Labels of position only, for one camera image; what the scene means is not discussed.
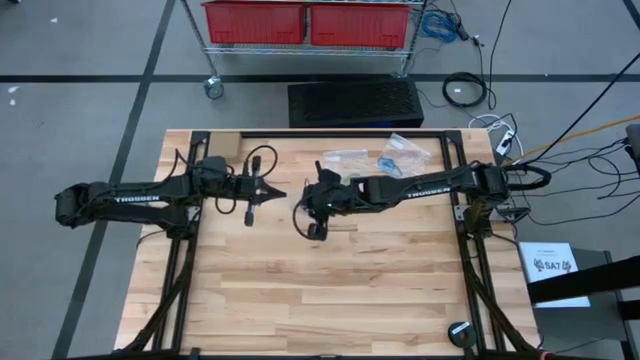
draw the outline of blue cable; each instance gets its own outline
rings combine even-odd
[[[392,158],[381,156],[378,158],[378,168],[389,175],[400,177],[402,170],[396,165]]]
[[[429,11],[422,20],[420,35],[436,38],[445,44],[449,44],[458,38],[457,29],[457,22],[453,16],[437,11]]]

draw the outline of metal shelf caster wheel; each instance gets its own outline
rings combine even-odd
[[[211,100],[216,100],[224,95],[224,86],[219,77],[212,76],[204,82],[204,93]]]

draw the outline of plastic bag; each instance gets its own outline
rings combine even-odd
[[[366,149],[329,151],[322,154],[322,167],[340,174],[341,183],[348,185],[352,177],[367,175],[369,152]]]
[[[391,134],[378,158],[380,171],[395,178],[426,173],[431,154],[398,134]]]

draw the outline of wooden table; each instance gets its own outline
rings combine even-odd
[[[467,161],[493,161],[486,131],[461,132]],[[189,130],[167,131],[156,180],[169,172],[175,148],[188,152],[190,137]],[[446,335],[452,322],[470,319],[448,195],[405,201],[380,214],[332,218],[324,243],[305,240],[293,228],[291,212],[304,180],[317,179],[315,160],[326,151],[364,148],[375,172],[373,164],[386,141],[241,140],[239,160],[232,165],[241,169],[242,159],[258,145],[274,146],[280,160],[267,182],[288,197],[260,206],[253,227],[243,225],[246,204],[238,203],[234,213],[222,215],[213,200],[205,201],[182,352],[200,347],[203,354],[462,354]],[[437,140],[412,141],[431,153],[428,171],[443,170]],[[265,152],[262,168],[270,161]],[[220,201],[220,206],[225,209],[230,203]],[[145,226],[142,233],[157,229]],[[512,236],[505,224],[494,224],[494,231]],[[158,305],[169,244],[158,234],[140,245],[116,348],[133,339]],[[499,305],[537,345],[515,247],[491,238],[486,248]],[[475,254],[473,246],[470,251]],[[483,305],[481,312],[487,346],[492,348]],[[168,321],[170,334],[171,315]]]

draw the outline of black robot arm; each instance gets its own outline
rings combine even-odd
[[[474,162],[449,171],[396,179],[390,176],[352,178],[349,185],[341,185],[337,173],[322,169],[316,162],[318,183],[304,188],[298,207],[314,220],[307,233],[294,226],[309,240],[324,241],[328,233],[329,217],[362,213],[377,213],[395,207],[400,202],[425,196],[460,192],[468,194],[473,204],[465,216],[467,231],[476,233],[488,224],[491,210],[504,202],[510,190],[532,190],[549,183],[551,174],[532,166],[498,167]],[[532,171],[543,176],[533,184],[508,184],[507,172]]]
[[[245,223],[250,226],[255,205],[286,196],[258,176],[259,168],[260,157],[255,156],[251,175],[246,167],[241,175],[235,175],[223,157],[212,156],[190,165],[185,174],[160,182],[76,184],[55,196],[56,221],[71,228],[96,220],[156,224],[169,237],[184,237],[190,233],[188,208],[213,197],[247,201],[251,216]],[[147,205],[154,202],[167,205]]]

